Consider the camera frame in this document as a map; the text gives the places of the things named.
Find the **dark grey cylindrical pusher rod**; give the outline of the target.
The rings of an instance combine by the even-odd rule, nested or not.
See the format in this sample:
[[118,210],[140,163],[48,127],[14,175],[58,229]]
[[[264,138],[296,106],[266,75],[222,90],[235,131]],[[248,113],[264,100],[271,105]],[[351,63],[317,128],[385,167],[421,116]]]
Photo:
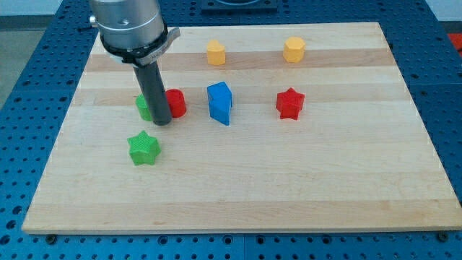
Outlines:
[[169,124],[172,113],[157,62],[135,67],[134,72],[153,123],[158,126]]

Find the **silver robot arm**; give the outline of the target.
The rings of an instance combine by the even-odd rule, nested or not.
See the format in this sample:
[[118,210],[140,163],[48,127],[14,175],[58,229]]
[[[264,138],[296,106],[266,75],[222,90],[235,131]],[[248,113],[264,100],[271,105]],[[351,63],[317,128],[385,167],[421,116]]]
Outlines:
[[154,124],[164,126],[173,116],[157,60],[180,29],[169,28],[157,0],[90,0],[90,24],[100,32],[104,49],[116,60],[130,64]]

